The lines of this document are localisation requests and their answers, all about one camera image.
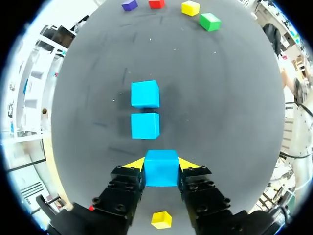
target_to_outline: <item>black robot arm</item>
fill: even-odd
[[[178,169],[178,188],[197,235],[261,235],[273,223],[264,211],[242,211],[233,215],[230,199],[225,198],[208,176],[205,166]],[[43,211],[50,217],[50,235],[125,235],[131,226],[136,207],[145,187],[144,168],[116,167],[111,181],[99,197],[92,200],[94,211],[76,203],[71,211],[56,214],[38,197]]]

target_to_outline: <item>blue cube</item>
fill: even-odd
[[[149,150],[144,167],[146,186],[177,186],[179,160],[175,150]]]
[[[131,11],[138,7],[136,0],[128,0],[122,4],[124,11]]]
[[[143,108],[159,108],[160,94],[157,81],[144,81],[132,83],[132,106]]]
[[[132,138],[154,140],[160,135],[160,117],[157,113],[131,115]]]

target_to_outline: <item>purple cube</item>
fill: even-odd
[[[124,11],[131,11],[138,7],[136,0],[128,0],[122,4]]]

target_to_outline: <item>shelf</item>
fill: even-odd
[[[53,50],[47,51],[36,46],[39,41],[53,46]],[[15,53],[12,53],[14,56],[7,73],[8,89],[5,94],[5,105],[1,110],[2,143],[40,139],[47,131],[50,134],[50,120],[47,122],[42,118],[42,108],[48,106],[48,102],[52,103],[49,97],[53,97],[51,93],[54,92],[55,84],[51,90],[50,79],[59,71],[66,51],[67,48],[43,35],[26,34],[22,38]],[[11,116],[8,115],[10,106],[13,110]],[[31,134],[32,137],[21,137],[20,133],[24,132]]]

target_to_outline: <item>cube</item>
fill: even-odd
[[[181,4],[181,12],[188,16],[195,16],[200,11],[200,4],[194,1],[186,1]]]
[[[175,150],[149,150],[144,169],[146,186],[177,186],[179,160]]]
[[[212,13],[201,14],[199,23],[206,31],[218,30],[221,26],[221,20]]]
[[[152,9],[161,9],[164,7],[164,0],[149,0],[149,5]]]
[[[133,107],[159,108],[160,95],[157,81],[133,82],[131,88],[131,103]]]
[[[136,0],[128,0],[122,4],[124,11],[131,11],[138,7]]]
[[[161,211],[153,213],[151,224],[157,229],[167,229],[172,227],[172,217],[168,212]]]
[[[131,128],[133,139],[154,140],[160,135],[159,114],[131,114]]]

